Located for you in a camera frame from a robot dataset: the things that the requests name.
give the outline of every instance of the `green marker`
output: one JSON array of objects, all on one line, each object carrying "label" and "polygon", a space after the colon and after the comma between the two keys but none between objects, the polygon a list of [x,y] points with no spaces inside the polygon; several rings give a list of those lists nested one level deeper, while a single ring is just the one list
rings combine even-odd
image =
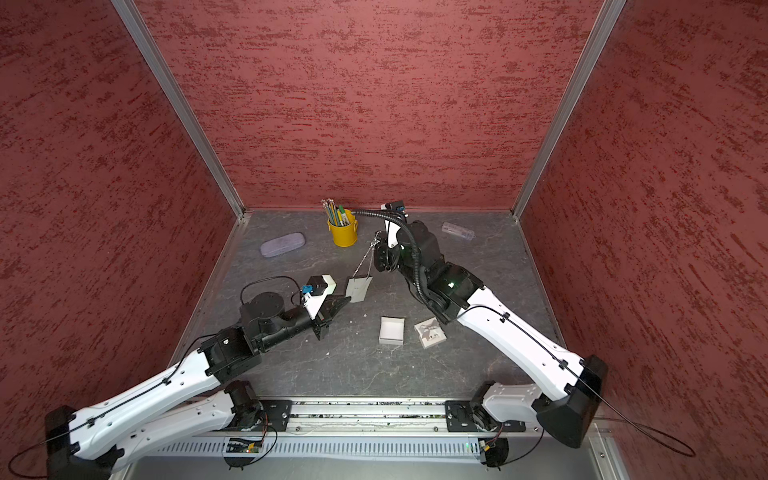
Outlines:
[{"label": "green marker", "polygon": [[349,217],[346,216],[346,212],[344,211],[344,207],[342,207],[341,205],[339,205],[339,212],[341,212],[341,214],[339,216],[344,221],[344,224],[345,225],[349,225],[349,223],[350,223],[349,222]]}]

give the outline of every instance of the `aluminum frame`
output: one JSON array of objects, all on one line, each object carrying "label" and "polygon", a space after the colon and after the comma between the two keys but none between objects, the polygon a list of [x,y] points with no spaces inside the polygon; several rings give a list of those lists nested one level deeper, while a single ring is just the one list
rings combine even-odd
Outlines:
[{"label": "aluminum frame", "polygon": [[565,342],[565,337],[563,336],[562,330],[560,330],[560,323],[558,323],[558,318],[554,314],[554,309],[552,308],[552,304],[549,301],[549,295],[547,295],[547,289],[544,287],[544,282],[541,280],[541,275],[538,272],[538,267],[536,266],[536,260],[533,257],[533,252],[531,252],[531,247],[528,245],[528,240],[525,238],[525,232],[523,231],[523,226],[520,223],[520,220],[518,218],[514,219],[515,226],[518,228],[518,232],[520,233],[520,238],[523,240],[523,247],[525,248],[525,252],[528,255],[528,259],[531,261],[531,268],[533,269],[533,275],[535,278],[536,285],[538,286],[538,291],[541,294],[541,297],[544,299],[544,306],[549,312],[550,317],[552,318],[552,325],[554,326],[554,332],[558,335],[558,340],[564,346],[565,348],[568,348],[568,344]]},{"label": "aluminum frame", "polygon": [[616,20],[622,8],[624,8],[625,2],[626,0],[605,0],[605,3],[600,8],[587,42],[584,44],[584,49],[581,51],[581,56],[576,63],[576,68],[574,68],[574,72],[571,75],[571,80],[568,82],[563,98],[560,100],[560,105],[558,105],[558,109],[552,118],[552,123],[544,135],[541,148],[539,148],[536,158],[533,160],[533,167],[531,167],[531,171],[525,178],[520,194],[511,209],[515,218],[519,219],[525,206],[528,205],[536,184],[549,162],[549,157],[552,155],[552,151],[554,151],[554,147],[557,145],[574,107],[578,103],[581,92],[584,90],[584,86],[587,84],[587,80],[595,64],[597,64],[598,58],[600,58],[600,53],[602,53],[605,42],[611,35],[614,25],[616,25]]},{"label": "aluminum frame", "polygon": [[629,474],[613,438],[598,430],[596,435],[588,437],[588,441],[598,473],[603,480],[629,480]]},{"label": "aluminum frame", "polygon": [[250,218],[251,214],[245,213],[241,218],[236,220],[235,224],[232,226],[227,242],[224,244],[224,248],[221,250],[218,260],[216,260],[216,265],[214,265],[214,269],[208,277],[208,281],[203,288],[203,292],[200,294],[200,298],[197,299],[197,305],[194,307],[192,315],[187,322],[187,326],[184,327],[184,332],[181,334],[181,338],[179,338],[179,343],[176,345],[174,354],[170,357],[168,366],[175,365],[181,360],[184,351],[189,346],[189,342],[200,332],[200,328],[206,316],[214,306],[214,300],[221,289],[224,277],[232,266],[232,260],[235,257],[237,248],[245,237]]},{"label": "aluminum frame", "polygon": [[221,193],[226,197],[227,202],[229,202],[235,215],[237,215],[238,218],[241,218],[246,211],[245,205],[240,199],[240,195],[237,194],[234,185],[232,185],[232,181],[227,175],[227,172],[221,165],[213,145],[208,141],[208,137],[206,137],[203,127],[197,120],[192,107],[184,97],[184,93],[182,93],[181,87],[176,82],[174,74],[170,71],[168,63],[163,58],[160,49],[154,42],[152,34],[149,32],[147,25],[141,17],[141,13],[138,8],[136,8],[133,0],[111,1],[125,24],[125,28],[128,29],[128,33],[131,34],[136,46],[144,56],[144,60],[152,70],[154,77],[157,79],[157,83],[163,88],[163,92],[165,92],[165,95],[168,97],[170,105],[176,111],[184,128],[187,129],[187,133],[192,139],[197,151],[205,161],[205,164],[208,166],[208,170],[210,170],[210,174],[213,175],[216,184],[221,189]]}]

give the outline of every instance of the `black mount bracket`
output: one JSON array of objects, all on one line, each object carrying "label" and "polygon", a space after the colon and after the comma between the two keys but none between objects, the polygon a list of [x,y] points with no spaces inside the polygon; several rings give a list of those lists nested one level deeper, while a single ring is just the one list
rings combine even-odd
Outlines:
[{"label": "black mount bracket", "polygon": [[[445,402],[445,423],[449,432],[482,432],[472,419],[472,408],[466,400]],[[505,432],[525,432],[525,422],[508,420],[504,422]]]},{"label": "black mount bracket", "polygon": [[112,467],[124,455],[123,449],[113,445],[95,460],[84,460],[74,454],[80,445],[70,443],[69,422],[77,410],[62,406],[45,416],[45,447],[48,450],[48,478],[50,480],[108,480]]},{"label": "black mount bracket", "polygon": [[290,400],[261,400],[266,417],[270,420],[269,426],[278,432],[285,432],[290,421],[290,410],[293,402]]},{"label": "black mount bracket", "polygon": [[531,404],[539,425],[560,443],[577,449],[587,435],[589,425],[600,405],[600,393],[608,374],[608,367],[596,356],[584,359],[584,369],[575,382],[568,386],[568,396],[552,401],[544,394]]}]

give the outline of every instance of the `yellow pencil cup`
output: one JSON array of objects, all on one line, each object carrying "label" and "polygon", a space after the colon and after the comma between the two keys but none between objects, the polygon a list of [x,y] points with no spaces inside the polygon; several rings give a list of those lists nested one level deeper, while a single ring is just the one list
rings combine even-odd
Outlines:
[{"label": "yellow pencil cup", "polygon": [[346,227],[334,227],[328,222],[328,230],[333,235],[333,242],[339,247],[351,247],[357,241],[357,219],[349,210],[346,211],[349,225]]}]

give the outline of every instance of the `clear plastic case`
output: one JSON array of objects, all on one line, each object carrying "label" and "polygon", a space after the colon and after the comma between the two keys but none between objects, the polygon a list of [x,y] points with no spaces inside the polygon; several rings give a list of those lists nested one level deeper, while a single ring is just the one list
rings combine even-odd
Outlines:
[{"label": "clear plastic case", "polygon": [[261,250],[261,254],[266,258],[276,257],[281,253],[290,252],[301,247],[305,242],[304,235],[301,233],[289,233],[262,243],[259,250]]},{"label": "clear plastic case", "polygon": [[465,240],[472,240],[475,238],[474,230],[460,227],[459,225],[454,225],[453,223],[444,222],[442,225],[442,231],[450,233],[451,235],[456,235],[457,237],[461,237]]}]

